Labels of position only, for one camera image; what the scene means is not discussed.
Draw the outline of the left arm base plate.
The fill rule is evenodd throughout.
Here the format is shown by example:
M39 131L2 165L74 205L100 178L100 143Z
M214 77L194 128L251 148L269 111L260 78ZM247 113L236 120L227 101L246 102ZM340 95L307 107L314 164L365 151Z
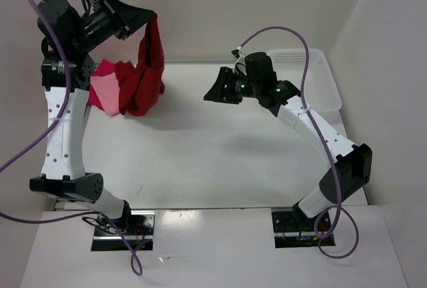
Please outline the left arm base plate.
M127 246L111 226L102 217L83 217L84 222L94 227L91 251L126 251ZM121 228L121 233L132 249L136 251L152 251L154 242L155 213L133 211L127 229Z

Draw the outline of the dark red t shirt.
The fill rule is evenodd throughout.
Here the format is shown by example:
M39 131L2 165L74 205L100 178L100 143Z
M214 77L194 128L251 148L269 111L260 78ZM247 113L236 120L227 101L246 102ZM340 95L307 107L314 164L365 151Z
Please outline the dark red t shirt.
M164 68L163 46L157 17L154 17L147 23L139 43L137 64L123 61L115 64L121 114L141 117L156 105L165 90L162 80Z

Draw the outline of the light pink t shirt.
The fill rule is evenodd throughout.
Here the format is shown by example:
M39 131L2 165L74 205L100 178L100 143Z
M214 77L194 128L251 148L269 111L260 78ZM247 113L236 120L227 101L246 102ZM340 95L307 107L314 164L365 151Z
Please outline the light pink t shirt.
M109 116L119 113L119 83L115 73L93 77L91 85L104 112Z

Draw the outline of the magenta t shirt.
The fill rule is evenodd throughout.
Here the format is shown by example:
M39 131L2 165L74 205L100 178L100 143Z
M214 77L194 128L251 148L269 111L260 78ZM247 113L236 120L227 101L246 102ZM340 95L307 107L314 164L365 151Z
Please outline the magenta t shirt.
M119 113L119 84L115 64L103 59L90 78L88 105L109 116Z

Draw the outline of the white plastic basket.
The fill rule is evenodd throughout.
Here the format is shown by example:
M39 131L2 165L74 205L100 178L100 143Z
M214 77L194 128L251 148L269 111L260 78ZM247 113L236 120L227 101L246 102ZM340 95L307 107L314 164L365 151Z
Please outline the white plastic basket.
M333 113L342 108L342 100L326 56L319 49L309 50L309 64L304 86L308 105L318 113ZM301 49L274 49L267 52L278 79L301 87L306 52Z

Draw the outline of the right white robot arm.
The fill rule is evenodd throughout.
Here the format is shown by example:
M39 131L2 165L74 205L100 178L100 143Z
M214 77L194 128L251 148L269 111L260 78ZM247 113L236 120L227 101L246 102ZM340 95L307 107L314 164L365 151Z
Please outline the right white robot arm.
M371 148L341 135L303 101L302 92L292 82L279 80L271 58L264 52L252 53L233 67L220 67L204 96L205 101L233 105L245 98L256 99L326 160L327 171L318 186L292 208L298 229L309 229L321 212L344 202L369 182Z

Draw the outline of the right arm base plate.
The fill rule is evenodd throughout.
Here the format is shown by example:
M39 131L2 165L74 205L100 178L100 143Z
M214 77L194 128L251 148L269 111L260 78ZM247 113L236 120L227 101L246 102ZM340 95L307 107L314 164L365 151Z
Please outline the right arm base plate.
M271 215L276 249L318 246L320 238L314 232L315 218L299 223L289 207L272 209Z

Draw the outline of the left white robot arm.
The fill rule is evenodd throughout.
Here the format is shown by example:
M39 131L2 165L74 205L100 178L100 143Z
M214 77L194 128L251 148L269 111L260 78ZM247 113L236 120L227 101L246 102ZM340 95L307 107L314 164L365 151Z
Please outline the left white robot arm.
M30 189L103 214L116 233L126 234L133 227L129 203L112 195L102 175L88 173L83 164L85 112L95 67L90 52L111 36L126 40L155 13L119 0L95 0L83 15L68 0L42 0L36 8L44 34L41 74L48 134L41 174L30 180Z

